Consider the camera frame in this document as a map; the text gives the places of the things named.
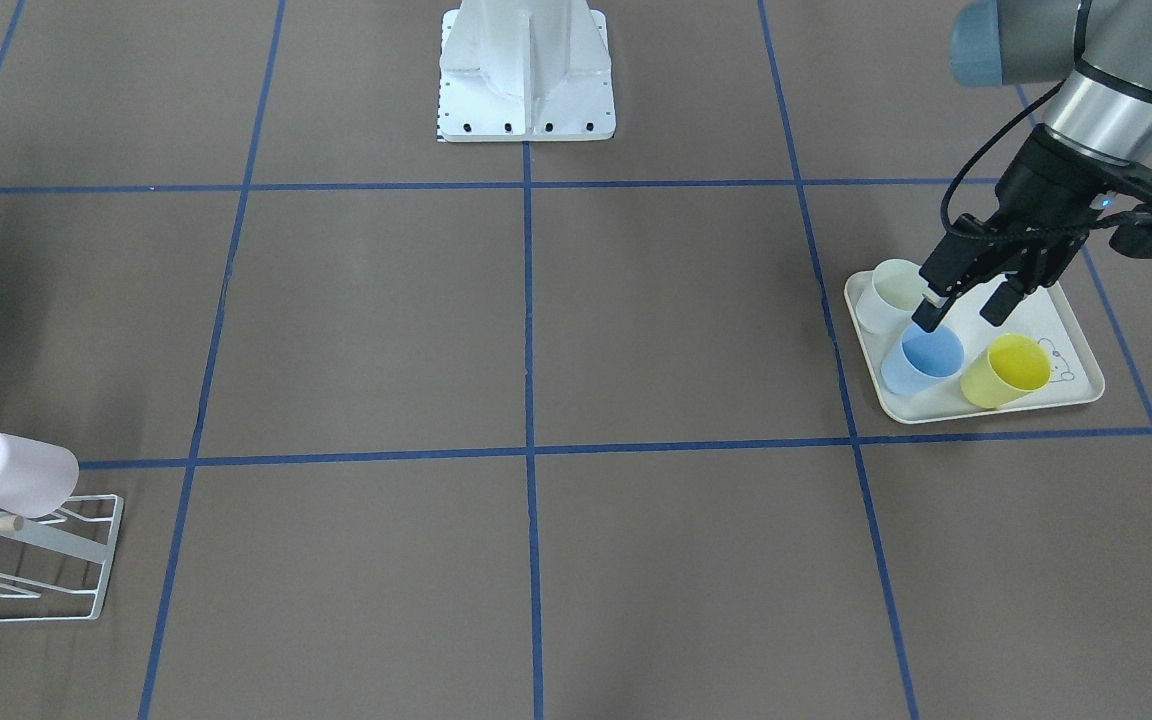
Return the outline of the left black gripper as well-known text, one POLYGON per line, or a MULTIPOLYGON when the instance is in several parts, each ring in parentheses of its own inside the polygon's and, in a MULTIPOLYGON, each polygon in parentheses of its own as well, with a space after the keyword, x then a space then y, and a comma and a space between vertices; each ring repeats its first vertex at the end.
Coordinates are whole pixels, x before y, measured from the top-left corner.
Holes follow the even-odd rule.
POLYGON ((955 304, 973 287, 1005 276, 980 306, 980 318, 1002 327, 1030 293, 1056 281, 1073 253, 1102 214, 1098 196, 1123 190, 1137 162, 1112 160, 1078 149, 1047 126, 1029 132, 1018 154, 995 185, 996 210, 986 220, 968 214, 948 218, 957 188, 983 156, 991 138, 952 179, 940 204, 943 238, 920 274, 931 290, 922 293, 911 323, 925 333, 941 327, 955 304))

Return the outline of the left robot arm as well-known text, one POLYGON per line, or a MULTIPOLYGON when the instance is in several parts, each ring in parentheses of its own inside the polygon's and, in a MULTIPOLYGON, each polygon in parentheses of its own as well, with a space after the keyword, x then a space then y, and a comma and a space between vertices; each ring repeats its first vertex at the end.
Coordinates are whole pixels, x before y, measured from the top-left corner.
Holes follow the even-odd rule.
POLYGON ((995 213, 942 219, 914 323, 934 331, 998 279, 980 314, 1005 324, 1097 229, 1126 258, 1152 259, 1152 1, 975 1, 955 20, 950 58, 961 85, 1051 88, 1011 118, 1043 111, 998 179, 995 213))

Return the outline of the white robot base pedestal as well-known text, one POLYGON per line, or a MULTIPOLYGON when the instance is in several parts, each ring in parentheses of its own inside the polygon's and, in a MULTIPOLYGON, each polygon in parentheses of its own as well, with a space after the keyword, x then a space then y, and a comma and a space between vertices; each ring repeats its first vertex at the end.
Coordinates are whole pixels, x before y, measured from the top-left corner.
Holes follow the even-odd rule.
POLYGON ((440 31, 439 141, 616 135, 607 18, 585 1, 462 1, 440 31))

